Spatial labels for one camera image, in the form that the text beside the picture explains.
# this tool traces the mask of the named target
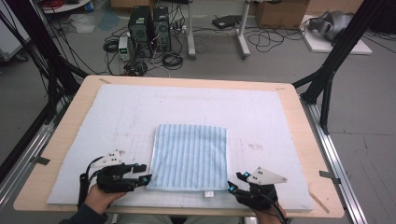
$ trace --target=striped cloth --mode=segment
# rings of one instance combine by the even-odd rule
[[[157,128],[147,189],[224,190],[227,184],[227,130],[188,124]]]

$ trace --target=cardboard box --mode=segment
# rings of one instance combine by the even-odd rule
[[[155,6],[154,0],[110,0],[111,7],[131,8],[135,6],[150,6],[151,10]]]
[[[299,29],[310,0],[285,0],[272,5],[259,3],[256,22],[259,27]]]
[[[323,15],[324,12],[335,10],[344,13],[356,13],[363,0],[311,0],[306,15]]]

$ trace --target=gray floor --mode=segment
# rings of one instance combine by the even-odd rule
[[[74,10],[59,16],[64,19],[71,13],[85,12]],[[96,18],[94,33],[71,33],[67,39],[92,70],[103,72],[106,70],[104,39],[128,21],[117,17],[107,4],[91,15]],[[212,27],[211,19],[196,19],[195,24]],[[249,18],[248,24],[255,22]],[[310,52],[303,40],[285,40],[267,53],[260,53],[249,44],[251,56],[242,60],[233,33],[197,33],[195,39],[197,59],[192,61],[185,57],[181,69],[170,71],[171,78],[292,83],[318,70],[328,56],[327,53]],[[375,37],[374,40],[396,50],[394,41]],[[186,56],[185,36],[180,41],[183,43],[181,55]],[[367,39],[363,38],[363,42],[373,54],[349,55],[335,76],[329,129],[367,221],[396,223],[396,119],[393,118],[396,114],[396,57]],[[119,74],[120,64],[116,56],[111,70]],[[90,72],[81,63],[80,66]],[[153,69],[146,76],[169,75],[162,69]],[[13,60],[0,67],[0,162],[17,144],[46,101],[44,86],[31,60],[27,63]],[[2,223],[57,223],[70,215],[15,211],[12,204],[17,193],[18,190],[1,211]],[[340,219],[296,218],[292,223],[349,223],[349,219],[347,216]]]

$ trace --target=computer tower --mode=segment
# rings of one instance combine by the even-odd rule
[[[154,20],[155,35],[157,37],[157,48],[163,51],[171,50],[171,34],[169,32],[168,7],[155,7],[152,12]]]
[[[152,56],[151,49],[155,49],[155,43],[151,46],[154,38],[154,23],[151,18],[150,7],[133,7],[128,22],[136,57],[149,58]]]

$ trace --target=sleeve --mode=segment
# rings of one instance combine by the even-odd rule
[[[103,224],[106,221],[106,214],[101,216],[83,203],[72,217],[62,220],[59,224]]]

